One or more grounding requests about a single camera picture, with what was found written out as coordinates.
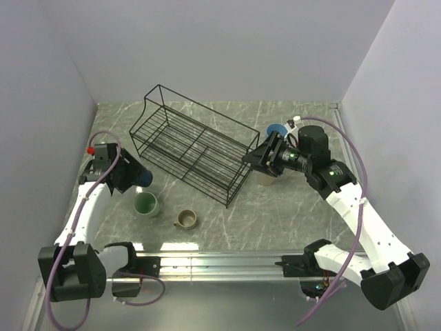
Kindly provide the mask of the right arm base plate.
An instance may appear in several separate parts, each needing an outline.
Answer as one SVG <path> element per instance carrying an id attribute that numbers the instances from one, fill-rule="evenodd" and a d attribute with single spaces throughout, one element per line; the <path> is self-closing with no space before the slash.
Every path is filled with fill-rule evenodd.
<path id="1" fill-rule="evenodd" d="M 274 264 L 282 268 L 284 278 L 310 277 L 312 275 L 303 255 L 283 255 L 280 261 L 276 261 Z"/>

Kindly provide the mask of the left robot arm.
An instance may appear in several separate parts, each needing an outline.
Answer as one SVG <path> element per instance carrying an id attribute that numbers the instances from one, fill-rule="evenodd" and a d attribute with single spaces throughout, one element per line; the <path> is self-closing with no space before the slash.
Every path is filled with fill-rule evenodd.
<path id="1" fill-rule="evenodd" d="M 108 277 L 115 272 L 131 277 L 139 268 L 131 243 L 111 243 L 98 253 L 93 242 L 113 193 L 149 186 L 152 173 L 117 143 L 96 144 L 87 152 L 92 158 L 79 176 L 68 222 L 54 244 L 41 248 L 38 255 L 51 302 L 99 298 Z"/>

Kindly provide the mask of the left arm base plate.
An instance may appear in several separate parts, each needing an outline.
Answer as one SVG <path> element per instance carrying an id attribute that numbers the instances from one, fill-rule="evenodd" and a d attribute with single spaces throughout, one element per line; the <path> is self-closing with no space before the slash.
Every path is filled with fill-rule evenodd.
<path id="1" fill-rule="evenodd" d="M 123 275 L 123 273 L 143 274 L 151 277 L 159 277 L 161 268 L 161 258 L 158 256 L 141 256 L 136 258 L 133 266 L 125 266 L 117 270 L 114 275 Z"/>

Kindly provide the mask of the dark blue glazed mug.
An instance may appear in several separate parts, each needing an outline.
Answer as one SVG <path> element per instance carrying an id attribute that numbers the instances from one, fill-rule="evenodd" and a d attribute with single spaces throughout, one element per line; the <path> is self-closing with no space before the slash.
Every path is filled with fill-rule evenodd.
<path id="1" fill-rule="evenodd" d="M 152 172 L 149 171 L 149 170 L 143 170 L 139 174 L 139 176 L 138 176 L 138 178 L 137 178 L 137 180 L 135 182 L 135 185 L 139 186 L 139 187 L 142 187 L 142 188 L 147 188 L 147 187 L 149 187 L 152 184 L 152 181 L 153 181 L 153 174 L 152 174 Z"/>

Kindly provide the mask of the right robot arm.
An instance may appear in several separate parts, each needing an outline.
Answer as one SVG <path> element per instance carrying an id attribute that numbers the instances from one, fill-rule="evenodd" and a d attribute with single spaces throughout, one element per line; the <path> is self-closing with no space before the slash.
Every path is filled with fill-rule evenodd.
<path id="1" fill-rule="evenodd" d="M 379 310 L 386 310 L 421 286 L 429 260 L 423 253 L 414 254 L 392 233 L 365 198 L 351 170 L 331 158 L 329 138 L 321 127 L 299 129 L 296 146 L 273 132 L 242 160 L 270 177 L 279 177 L 284 170 L 303 173 L 309 186 L 342 217 L 366 253 L 362 258 L 320 239 L 306 246 L 299 259 L 282 257 L 280 265 L 286 276 L 340 275 L 358 285 Z"/>

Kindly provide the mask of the beige ceramic mug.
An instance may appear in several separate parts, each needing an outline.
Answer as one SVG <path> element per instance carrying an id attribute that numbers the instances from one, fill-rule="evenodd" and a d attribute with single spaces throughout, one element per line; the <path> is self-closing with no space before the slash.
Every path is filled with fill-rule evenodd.
<path id="1" fill-rule="evenodd" d="M 193 230 L 197 226 L 197 216 L 193 210 L 182 210 L 174 222 L 174 226 L 184 230 Z"/>

